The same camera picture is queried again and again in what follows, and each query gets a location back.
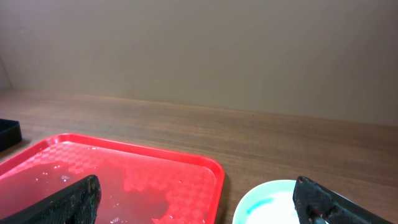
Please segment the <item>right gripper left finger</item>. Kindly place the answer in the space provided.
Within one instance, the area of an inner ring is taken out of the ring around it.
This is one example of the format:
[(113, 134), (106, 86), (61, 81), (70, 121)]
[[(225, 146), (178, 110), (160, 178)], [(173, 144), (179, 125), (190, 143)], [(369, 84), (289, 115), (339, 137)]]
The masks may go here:
[(94, 224), (101, 201), (96, 175), (88, 175), (43, 200), (1, 219), (2, 224)]

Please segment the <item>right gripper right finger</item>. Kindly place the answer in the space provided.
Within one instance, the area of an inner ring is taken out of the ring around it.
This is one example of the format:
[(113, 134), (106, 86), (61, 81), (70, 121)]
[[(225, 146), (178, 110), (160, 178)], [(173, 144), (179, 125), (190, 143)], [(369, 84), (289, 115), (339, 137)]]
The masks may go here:
[(297, 178), (293, 202), (300, 224), (392, 224), (306, 176)]

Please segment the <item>light blue plate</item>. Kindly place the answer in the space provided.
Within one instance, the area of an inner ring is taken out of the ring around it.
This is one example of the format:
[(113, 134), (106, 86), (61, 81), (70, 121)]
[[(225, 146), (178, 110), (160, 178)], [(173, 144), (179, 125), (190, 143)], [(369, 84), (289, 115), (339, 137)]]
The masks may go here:
[(233, 224), (299, 224), (293, 192), (296, 181), (272, 180), (251, 189), (239, 201)]

